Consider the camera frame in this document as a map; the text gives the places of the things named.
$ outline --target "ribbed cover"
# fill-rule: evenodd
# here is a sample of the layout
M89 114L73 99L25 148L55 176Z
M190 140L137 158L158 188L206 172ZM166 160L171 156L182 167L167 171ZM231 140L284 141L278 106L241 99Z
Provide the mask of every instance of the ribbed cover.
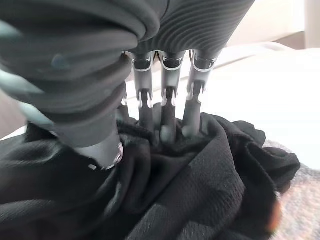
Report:
M218 54L254 0L175 0L160 22L158 34L140 42L135 53L200 50Z

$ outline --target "wrinkled fabric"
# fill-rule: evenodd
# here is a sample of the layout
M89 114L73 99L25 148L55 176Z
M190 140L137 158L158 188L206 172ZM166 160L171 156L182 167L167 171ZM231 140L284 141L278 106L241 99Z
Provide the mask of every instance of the wrinkled fabric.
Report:
M262 148L247 122L201 114L200 134L161 144L118 122L122 161L104 170L49 132L0 142L0 239L264 240L300 163Z

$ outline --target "gray knit fabric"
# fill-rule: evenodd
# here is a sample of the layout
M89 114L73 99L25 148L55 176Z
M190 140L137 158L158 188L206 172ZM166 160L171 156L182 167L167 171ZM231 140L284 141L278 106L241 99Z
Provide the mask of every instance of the gray knit fabric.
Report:
M270 140L263 147L291 152ZM320 171L302 164L281 203L283 218L273 240L320 240Z

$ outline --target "black fabric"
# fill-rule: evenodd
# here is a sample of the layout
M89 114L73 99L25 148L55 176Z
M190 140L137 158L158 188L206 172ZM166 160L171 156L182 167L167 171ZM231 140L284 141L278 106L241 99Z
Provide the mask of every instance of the black fabric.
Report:
M159 131L119 122L124 156L110 170L32 124L0 142L0 239L268 239L296 155L262 148L265 134L246 122L203 113L192 139L181 124L162 145Z

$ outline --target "robotic hand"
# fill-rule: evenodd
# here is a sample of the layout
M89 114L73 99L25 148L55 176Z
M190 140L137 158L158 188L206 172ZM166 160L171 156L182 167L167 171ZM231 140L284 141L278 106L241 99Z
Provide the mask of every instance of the robotic hand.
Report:
M162 64L160 140L176 139L175 98L193 50L182 133L199 131L201 95L219 53L254 0L3 0L0 87L28 120L112 168L122 159L117 113L129 114L133 66L139 124L154 131L152 65Z

